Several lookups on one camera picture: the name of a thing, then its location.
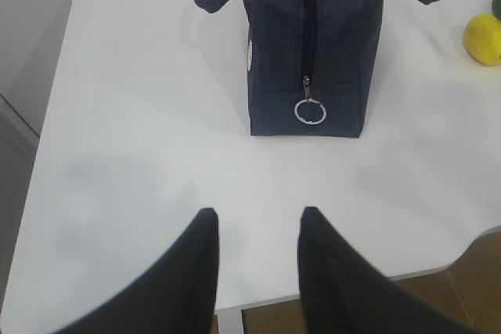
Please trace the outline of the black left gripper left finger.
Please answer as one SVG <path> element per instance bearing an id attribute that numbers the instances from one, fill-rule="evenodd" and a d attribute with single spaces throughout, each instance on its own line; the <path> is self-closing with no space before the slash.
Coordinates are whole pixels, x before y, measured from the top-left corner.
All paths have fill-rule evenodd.
<path id="1" fill-rule="evenodd" d="M 200 210 L 133 283 L 62 333 L 209 333 L 218 286 L 218 215 Z"/>

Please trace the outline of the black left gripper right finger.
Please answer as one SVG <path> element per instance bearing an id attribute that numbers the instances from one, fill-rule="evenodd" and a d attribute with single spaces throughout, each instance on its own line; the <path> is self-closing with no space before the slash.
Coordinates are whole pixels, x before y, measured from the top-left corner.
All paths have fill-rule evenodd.
<path id="1" fill-rule="evenodd" d="M 367 262 L 316 207 L 297 241 L 301 309 L 310 333 L 470 333 Z"/>

